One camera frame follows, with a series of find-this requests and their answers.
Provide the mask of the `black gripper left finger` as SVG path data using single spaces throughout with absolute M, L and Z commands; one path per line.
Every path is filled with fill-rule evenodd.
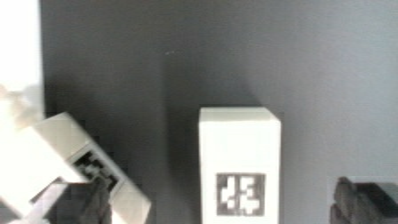
M 86 183 L 56 181 L 65 186 L 44 219 L 49 224 L 111 224 L 109 193 L 104 181 Z

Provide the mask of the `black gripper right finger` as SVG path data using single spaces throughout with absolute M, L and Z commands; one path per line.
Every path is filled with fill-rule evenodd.
M 337 179 L 328 224 L 398 224 L 398 185 Z

